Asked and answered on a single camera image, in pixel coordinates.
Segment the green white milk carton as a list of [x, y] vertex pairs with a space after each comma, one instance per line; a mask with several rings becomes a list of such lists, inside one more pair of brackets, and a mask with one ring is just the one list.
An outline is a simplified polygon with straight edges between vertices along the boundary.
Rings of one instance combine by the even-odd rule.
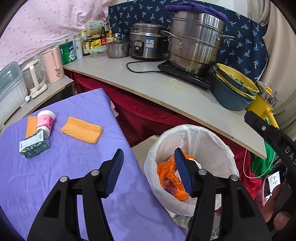
[[19, 143], [19, 153], [27, 159], [36, 156], [49, 148], [49, 137], [43, 129]]

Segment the orange snack wrapper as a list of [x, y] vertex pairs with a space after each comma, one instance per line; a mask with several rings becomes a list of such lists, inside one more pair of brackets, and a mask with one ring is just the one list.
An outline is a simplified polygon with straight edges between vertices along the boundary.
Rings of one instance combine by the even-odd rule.
[[184, 185], [177, 170], [174, 155], [171, 155], [168, 161], [158, 165], [157, 173], [159, 182], [165, 191], [179, 201], [187, 201], [191, 199], [191, 196], [184, 189]]

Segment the orange foam net sleeve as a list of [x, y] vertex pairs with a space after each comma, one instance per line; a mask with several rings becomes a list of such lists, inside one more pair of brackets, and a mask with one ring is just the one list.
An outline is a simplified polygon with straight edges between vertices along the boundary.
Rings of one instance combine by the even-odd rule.
[[77, 140], [96, 144], [103, 133], [102, 126], [70, 116], [60, 131]]

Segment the pink paper cup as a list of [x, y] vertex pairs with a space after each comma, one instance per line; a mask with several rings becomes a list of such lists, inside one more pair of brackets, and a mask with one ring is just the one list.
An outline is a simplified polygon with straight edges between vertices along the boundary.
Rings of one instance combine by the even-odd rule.
[[46, 137], [49, 137], [56, 115], [50, 110], [42, 110], [37, 115], [37, 132], [43, 130]]

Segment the white lined trash bin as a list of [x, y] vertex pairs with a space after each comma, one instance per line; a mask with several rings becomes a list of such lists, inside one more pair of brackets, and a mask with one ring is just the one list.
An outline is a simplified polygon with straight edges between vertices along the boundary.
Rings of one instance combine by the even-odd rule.
[[[159, 165], [172, 156], [176, 156], [174, 172], [179, 174], [183, 188], [189, 193], [186, 201], [178, 200], [161, 185]], [[239, 176], [230, 148], [210, 130], [195, 125], [176, 126], [161, 134], [144, 163], [144, 173], [154, 196], [167, 210], [182, 216], [194, 214], [198, 189], [202, 188], [194, 175], [201, 169], [224, 179]]]

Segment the purple table cloth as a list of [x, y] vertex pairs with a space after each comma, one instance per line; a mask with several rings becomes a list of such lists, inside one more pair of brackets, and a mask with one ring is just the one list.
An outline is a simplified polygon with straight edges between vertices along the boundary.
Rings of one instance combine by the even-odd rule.
[[[103, 200], [115, 240], [184, 240], [153, 195], [147, 179], [127, 142], [103, 89], [69, 97], [48, 106], [55, 113], [50, 148], [32, 158], [19, 153], [25, 138], [26, 118], [10, 125], [1, 136], [1, 240], [25, 240], [44, 200], [60, 177], [85, 176], [122, 149], [125, 160], [114, 192]], [[69, 117], [103, 128], [96, 144], [61, 132]]]

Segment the clear plastic bottle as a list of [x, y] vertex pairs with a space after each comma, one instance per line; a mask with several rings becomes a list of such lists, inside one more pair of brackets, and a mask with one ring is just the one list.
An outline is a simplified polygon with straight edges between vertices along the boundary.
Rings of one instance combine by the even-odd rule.
[[[196, 221], [196, 218], [193, 216], [183, 216], [175, 214], [173, 216], [173, 221], [184, 230], [185, 234], [187, 234], [190, 230], [198, 230], [204, 233], [204, 231], [209, 231], [209, 222], [205, 221], [205, 218], [201, 218], [200, 221]], [[213, 220], [211, 222], [211, 236], [209, 240], [215, 240], [219, 237], [220, 233], [220, 221], [221, 215], [217, 212], [214, 213]]]

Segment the blue yellow stacked basins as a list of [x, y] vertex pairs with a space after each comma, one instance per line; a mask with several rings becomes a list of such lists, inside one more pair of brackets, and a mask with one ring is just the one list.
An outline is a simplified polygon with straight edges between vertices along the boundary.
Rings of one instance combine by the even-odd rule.
[[255, 101], [257, 86], [239, 71], [217, 63], [212, 73], [212, 93], [226, 109], [242, 111]]

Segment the navy patterned cloth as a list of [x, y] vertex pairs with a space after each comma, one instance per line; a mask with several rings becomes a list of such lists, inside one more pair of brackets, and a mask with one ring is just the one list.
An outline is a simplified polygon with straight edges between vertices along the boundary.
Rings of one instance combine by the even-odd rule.
[[[169, 28], [173, 13], [165, 10], [166, 6], [177, 5], [180, 1], [128, 1], [109, 6], [109, 23], [121, 39], [130, 37], [130, 29], [135, 23], [153, 23]], [[196, 1], [196, 4], [215, 9], [226, 15], [226, 35], [236, 38], [227, 40], [218, 52], [218, 63], [232, 67], [253, 81], [259, 80], [269, 61], [263, 40], [266, 27], [241, 15], [222, 4]]]

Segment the large steel steamer pot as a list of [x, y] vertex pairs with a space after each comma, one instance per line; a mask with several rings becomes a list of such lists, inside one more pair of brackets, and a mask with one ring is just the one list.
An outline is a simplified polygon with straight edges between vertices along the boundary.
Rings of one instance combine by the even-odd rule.
[[169, 31], [161, 31], [169, 37], [169, 61], [185, 72], [194, 75], [208, 74], [226, 40], [226, 24], [207, 13], [175, 11]]

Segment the white dish rack box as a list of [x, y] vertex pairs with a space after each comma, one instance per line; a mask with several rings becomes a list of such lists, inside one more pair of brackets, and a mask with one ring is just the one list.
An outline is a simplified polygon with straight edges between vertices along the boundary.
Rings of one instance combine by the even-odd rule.
[[0, 73], [0, 126], [4, 128], [6, 121], [11, 115], [25, 103], [28, 90], [24, 74], [16, 62], [11, 62]]

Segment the white glass kettle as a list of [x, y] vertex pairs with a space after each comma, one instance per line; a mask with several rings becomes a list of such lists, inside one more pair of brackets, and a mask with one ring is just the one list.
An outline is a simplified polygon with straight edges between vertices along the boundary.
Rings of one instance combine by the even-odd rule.
[[22, 73], [24, 74], [27, 88], [30, 91], [30, 98], [34, 99], [48, 89], [45, 82], [46, 73], [42, 70], [39, 59], [27, 63], [23, 67]]

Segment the purple cloth on pot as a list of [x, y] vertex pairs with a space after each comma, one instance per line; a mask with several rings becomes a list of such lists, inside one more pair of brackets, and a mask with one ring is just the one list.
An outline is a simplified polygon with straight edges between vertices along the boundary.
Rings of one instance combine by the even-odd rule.
[[205, 14], [212, 15], [212, 16], [224, 21], [225, 23], [229, 22], [228, 17], [226, 15], [224, 15], [223, 13], [221, 13], [213, 8], [210, 8], [208, 6], [205, 6], [202, 4], [196, 4], [193, 2], [178, 3], [175, 5], [167, 5], [167, 6], [165, 6], [165, 10], [170, 11], [170, 12], [186, 11], [186, 12], [190, 12], [190, 13], [205, 13]]

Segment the green tin can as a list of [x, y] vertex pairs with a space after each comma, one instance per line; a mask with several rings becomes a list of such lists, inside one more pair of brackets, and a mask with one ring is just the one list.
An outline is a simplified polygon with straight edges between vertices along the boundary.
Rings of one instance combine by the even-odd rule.
[[63, 65], [67, 65], [76, 60], [73, 41], [59, 45], [59, 51]]

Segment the dark soy sauce bottle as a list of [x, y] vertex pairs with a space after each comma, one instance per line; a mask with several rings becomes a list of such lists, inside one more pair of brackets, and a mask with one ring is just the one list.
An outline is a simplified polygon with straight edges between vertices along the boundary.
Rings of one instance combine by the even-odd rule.
[[87, 31], [83, 30], [81, 36], [82, 36], [83, 56], [88, 56], [88, 55], [90, 55], [90, 53], [89, 53], [90, 45], [89, 45], [89, 40], [88, 40], [88, 36], [87, 36]]

